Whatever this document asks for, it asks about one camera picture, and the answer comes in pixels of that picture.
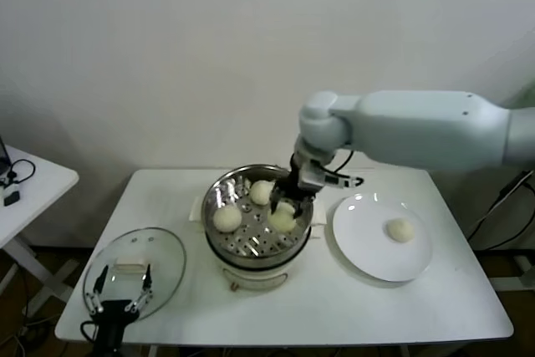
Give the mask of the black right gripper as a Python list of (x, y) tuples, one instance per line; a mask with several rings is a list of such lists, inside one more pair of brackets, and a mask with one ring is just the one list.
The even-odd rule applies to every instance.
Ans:
[(294, 156), (291, 156), (289, 165), (289, 173), (285, 177), (279, 178), (278, 183), (273, 185), (269, 197), (270, 212), (275, 213), (281, 200), (290, 199), (295, 204), (294, 218), (299, 219), (305, 212), (313, 210), (313, 200), (316, 193), (299, 186), (300, 170)]

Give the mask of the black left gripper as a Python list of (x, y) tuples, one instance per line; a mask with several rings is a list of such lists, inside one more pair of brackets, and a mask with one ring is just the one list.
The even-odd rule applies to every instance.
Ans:
[(151, 265), (148, 264), (142, 277), (140, 295), (132, 301), (127, 299), (110, 300), (101, 303), (100, 295), (108, 274), (105, 265), (95, 279), (93, 289), (85, 293), (90, 317), (97, 331), (94, 351), (119, 351), (123, 343), (125, 329), (140, 317), (140, 311), (152, 299)]

